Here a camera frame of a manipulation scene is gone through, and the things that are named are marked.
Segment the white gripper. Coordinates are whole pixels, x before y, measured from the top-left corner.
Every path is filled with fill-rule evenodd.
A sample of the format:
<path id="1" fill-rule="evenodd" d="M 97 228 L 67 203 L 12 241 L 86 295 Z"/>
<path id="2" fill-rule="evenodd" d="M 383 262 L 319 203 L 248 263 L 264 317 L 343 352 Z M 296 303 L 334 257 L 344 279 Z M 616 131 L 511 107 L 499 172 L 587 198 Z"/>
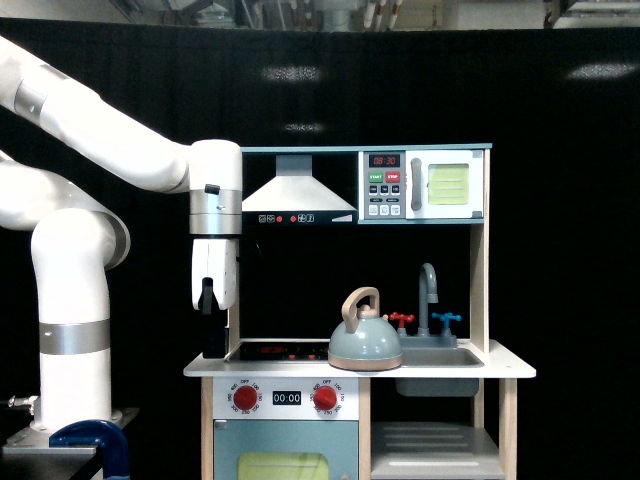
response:
<path id="1" fill-rule="evenodd" d="M 202 315 L 202 354 L 205 359 L 228 353 L 228 313 L 238 298 L 237 239 L 195 238 L 191 262 L 192 304 Z"/>

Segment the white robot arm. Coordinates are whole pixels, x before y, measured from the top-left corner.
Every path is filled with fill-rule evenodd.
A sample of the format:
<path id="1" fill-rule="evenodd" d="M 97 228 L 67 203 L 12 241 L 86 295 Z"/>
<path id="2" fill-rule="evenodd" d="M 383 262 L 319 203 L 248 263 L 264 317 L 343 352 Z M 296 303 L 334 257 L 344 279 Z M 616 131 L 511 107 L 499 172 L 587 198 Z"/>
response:
<path id="1" fill-rule="evenodd" d="M 209 314 L 235 304 L 242 203 L 237 144 L 173 142 L 9 40 L 1 43 L 1 104 L 131 185 L 188 193 L 193 306 Z M 1 159 L 1 224 L 31 235 L 40 349 L 35 428 L 50 433 L 109 419 L 106 273 L 129 252 L 126 225 L 71 181 L 9 156 Z"/>

